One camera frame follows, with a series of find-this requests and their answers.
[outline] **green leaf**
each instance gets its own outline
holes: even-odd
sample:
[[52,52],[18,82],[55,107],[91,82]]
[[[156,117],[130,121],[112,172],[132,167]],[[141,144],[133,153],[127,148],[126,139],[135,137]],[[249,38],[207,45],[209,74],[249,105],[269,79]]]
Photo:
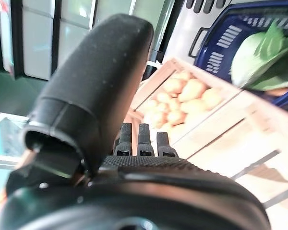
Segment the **green leaf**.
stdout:
[[261,59],[268,60],[281,51],[283,43],[284,36],[282,29],[277,27],[276,23],[272,23],[254,55],[259,55]]
[[246,87],[257,81],[288,52],[288,38],[280,32],[273,23],[267,33],[260,32],[243,41],[231,65],[234,85]]
[[288,53],[247,88],[267,91],[285,87],[288,87]]

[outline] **black frame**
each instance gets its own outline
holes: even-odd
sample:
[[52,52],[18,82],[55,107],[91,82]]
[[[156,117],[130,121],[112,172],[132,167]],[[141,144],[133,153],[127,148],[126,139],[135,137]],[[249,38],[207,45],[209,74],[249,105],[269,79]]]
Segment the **black frame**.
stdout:
[[11,0],[13,76],[24,76],[23,1]]
[[51,74],[53,74],[58,67],[61,11],[62,0],[55,0],[52,26]]

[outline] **basket handle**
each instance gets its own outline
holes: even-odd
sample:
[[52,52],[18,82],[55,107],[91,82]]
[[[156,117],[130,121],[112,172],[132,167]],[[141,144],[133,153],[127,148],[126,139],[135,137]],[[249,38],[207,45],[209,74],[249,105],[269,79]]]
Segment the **basket handle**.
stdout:
[[275,99],[275,100],[273,101],[273,104],[274,104],[274,105],[277,105],[278,107],[282,107],[282,106],[288,104],[288,92],[285,93],[283,96]]
[[194,38],[194,40],[193,40],[193,42],[192,42],[192,45],[191,45],[191,47],[190,47],[190,50],[189,50],[189,57],[192,57],[192,58],[196,58],[197,56],[194,56],[193,54],[192,54],[192,52],[193,52],[193,50],[194,50],[194,47],[195,47],[195,45],[196,45],[196,43],[197,43],[197,40],[199,39],[199,37],[200,37],[200,35],[202,34],[202,32],[203,31],[208,31],[210,28],[204,28],[204,27],[201,27],[200,29],[199,29],[199,31],[197,32],[197,34],[196,34],[196,36],[195,36],[195,38]]

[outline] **potato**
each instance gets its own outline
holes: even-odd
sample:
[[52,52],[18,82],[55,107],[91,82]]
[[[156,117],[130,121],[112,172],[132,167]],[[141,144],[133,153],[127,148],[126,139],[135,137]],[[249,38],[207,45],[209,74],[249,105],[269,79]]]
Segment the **potato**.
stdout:
[[169,95],[170,95],[172,98],[178,97],[178,93],[170,93]]
[[168,103],[169,109],[171,111],[179,110],[180,109],[180,102],[177,98],[172,98]]
[[176,110],[171,111],[168,114],[168,122],[170,122],[172,125],[178,125],[184,122],[184,118],[186,117],[186,114],[182,111]]
[[192,99],[200,98],[207,89],[206,85],[197,79],[190,79],[178,95],[180,102],[186,102]]
[[155,113],[155,110],[151,110],[145,113],[142,123],[150,124],[153,120],[153,116],[155,115]]
[[188,81],[190,79],[194,78],[193,75],[188,72],[188,71],[182,71],[181,73],[179,73],[179,79],[183,79],[185,81]]
[[172,76],[170,78],[171,79],[181,79],[181,80],[188,81],[188,80],[190,80],[190,79],[192,79],[194,77],[193,77],[193,75],[190,72],[184,70],[184,71],[182,71],[180,73],[172,74]]
[[152,110],[155,109],[158,106],[159,102],[156,100],[149,100],[144,103],[145,110]]
[[157,94],[157,100],[162,103],[168,103],[171,99],[171,96],[166,92],[160,92]]
[[168,93],[181,93],[186,81],[180,79],[168,79],[163,84],[163,89]]
[[156,112],[151,117],[150,124],[153,128],[161,128],[167,121],[167,113]]
[[169,112],[169,106],[168,106],[168,104],[166,104],[166,103],[160,103],[160,104],[157,106],[156,110],[157,110],[158,112],[168,113],[168,112]]
[[208,110],[208,108],[202,99],[193,99],[181,103],[180,110],[184,113],[201,113]]
[[203,93],[202,100],[205,102],[207,108],[211,110],[220,104],[223,98],[220,96],[218,89],[211,88]]
[[169,134],[170,139],[176,140],[176,139],[180,138],[182,136],[182,134],[185,132],[185,129],[186,129],[185,124],[180,124],[180,125],[174,126],[171,129],[171,132]]
[[173,128],[173,125],[169,122],[166,122],[161,128],[160,131],[170,133]]

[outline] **blue basket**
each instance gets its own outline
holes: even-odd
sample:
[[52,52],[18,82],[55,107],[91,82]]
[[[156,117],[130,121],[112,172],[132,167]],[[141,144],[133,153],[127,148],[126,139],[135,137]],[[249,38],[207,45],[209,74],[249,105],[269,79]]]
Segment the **blue basket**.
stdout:
[[[288,0],[229,5],[207,30],[194,64],[231,83],[232,60],[242,42],[252,34],[267,31],[275,21],[288,36]],[[272,103],[277,106],[288,104],[288,93]]]

